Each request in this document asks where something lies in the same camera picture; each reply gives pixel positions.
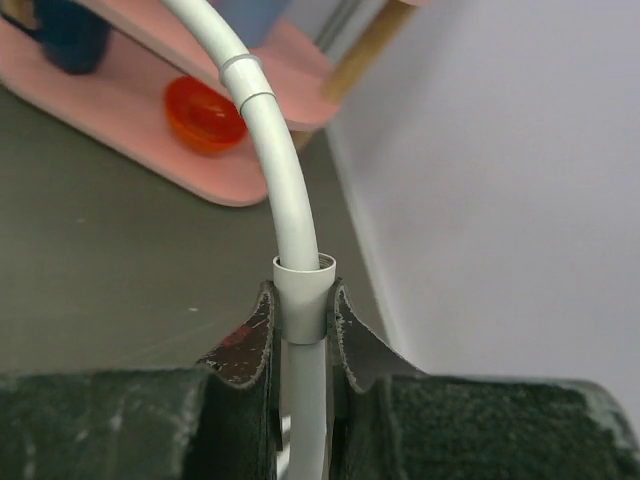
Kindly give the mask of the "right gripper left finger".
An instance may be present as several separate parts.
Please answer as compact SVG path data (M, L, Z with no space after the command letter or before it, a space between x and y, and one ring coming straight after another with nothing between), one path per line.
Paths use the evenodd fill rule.
M5 479L272 479L278 297L192 367L6 373Z

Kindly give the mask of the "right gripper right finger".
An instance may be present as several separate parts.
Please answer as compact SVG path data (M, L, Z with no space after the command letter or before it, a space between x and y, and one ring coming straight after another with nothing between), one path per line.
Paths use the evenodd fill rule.
M333 479L635 479L639 442L599 385L431 375L327 301Z

